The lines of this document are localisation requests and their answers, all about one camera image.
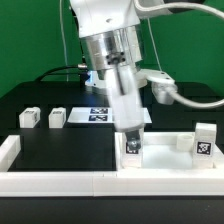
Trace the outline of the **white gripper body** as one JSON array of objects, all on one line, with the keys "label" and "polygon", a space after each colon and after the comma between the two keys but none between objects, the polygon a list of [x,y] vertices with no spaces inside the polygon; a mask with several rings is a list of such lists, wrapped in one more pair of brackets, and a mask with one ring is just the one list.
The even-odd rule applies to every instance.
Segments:
[{"label": "white gripper body", "polygon": [[109,105],[119,132],[144,127],[144,113],[134,71],[130,65],[113,65],[105,72]]}]

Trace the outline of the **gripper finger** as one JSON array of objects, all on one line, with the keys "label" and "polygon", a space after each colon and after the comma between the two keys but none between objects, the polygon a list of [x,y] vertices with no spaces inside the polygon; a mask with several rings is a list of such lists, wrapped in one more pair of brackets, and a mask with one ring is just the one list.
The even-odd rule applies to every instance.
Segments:
[{"label": "gripper finger", "polygon": [[126,139],[130,150],[139,150],[141,148],[141,138],[138,130],[127,132]]}]

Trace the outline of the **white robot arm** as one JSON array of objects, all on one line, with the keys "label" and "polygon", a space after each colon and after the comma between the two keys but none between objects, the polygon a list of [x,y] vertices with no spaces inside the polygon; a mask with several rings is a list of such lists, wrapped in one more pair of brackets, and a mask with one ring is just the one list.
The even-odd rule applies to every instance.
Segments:
[{"label": "white robot arm", "polygon": [[176,9],[193,9],[224,20],[224,12],[197,0],[70,0],[70,4],[77,16],[87,66],[104,75],[115,128],[126,135],[130,150],[140,150],[142,146],[144,116],[139,81],[152,83],[153,94],[161,104],[178,101],[199,109],[224,105],[224,99],[213,103],[190,101],[177,93],[175,81],[165,72],[136,67],[142,59],[138,35],[142,19],[169,15]]}]

